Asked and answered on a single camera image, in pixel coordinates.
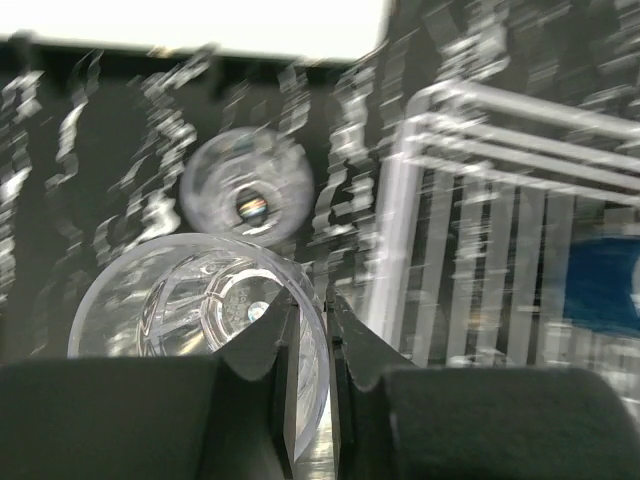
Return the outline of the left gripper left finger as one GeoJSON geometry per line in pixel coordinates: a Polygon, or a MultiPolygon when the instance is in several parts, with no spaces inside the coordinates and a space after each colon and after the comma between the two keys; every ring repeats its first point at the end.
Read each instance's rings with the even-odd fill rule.
{"type": "Polygon", "coordinates": [[[1,371],[5,479],[289,479],[295,303],[209,356],[27,361],[1,371]]]}

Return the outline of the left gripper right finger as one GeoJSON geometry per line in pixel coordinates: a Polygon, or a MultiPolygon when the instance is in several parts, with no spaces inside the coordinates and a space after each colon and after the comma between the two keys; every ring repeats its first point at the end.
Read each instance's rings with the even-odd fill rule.
{"type": "Polygon", "coordinates": [[[639,432],[579,368],[420,368],[327,294],[340,479],[635,479],[639,432]]]}

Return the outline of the clear glass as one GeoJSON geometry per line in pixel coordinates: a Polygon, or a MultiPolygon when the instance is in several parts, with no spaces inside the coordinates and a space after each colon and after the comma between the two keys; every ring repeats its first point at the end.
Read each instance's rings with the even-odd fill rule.
{"type": "Polygon", "coordinates": [[[271,129],[243,127],[201,145],[181,176],[179,199],[194,230],[262,246],[291,237],[314,204],[302,145],[271,129]]]}
{"type": "Polygon", "coordinates": [[[315,436],[329,390],[325,325],[302,265],[248,242],[173,234],[112,260],[82,298],[67,355],[205,355],[265,318],[280,293],[299,306],[294,455],[315,436]]]}

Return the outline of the dark blue ribbed mug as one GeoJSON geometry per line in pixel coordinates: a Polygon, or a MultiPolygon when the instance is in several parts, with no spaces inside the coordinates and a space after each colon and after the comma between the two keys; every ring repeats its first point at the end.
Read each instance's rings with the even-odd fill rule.
{"type": "Polygon", "coordinates": [[[564,317],[597,333],[639,335],[637,237],[599,237],[571,245],[564,317]]]}

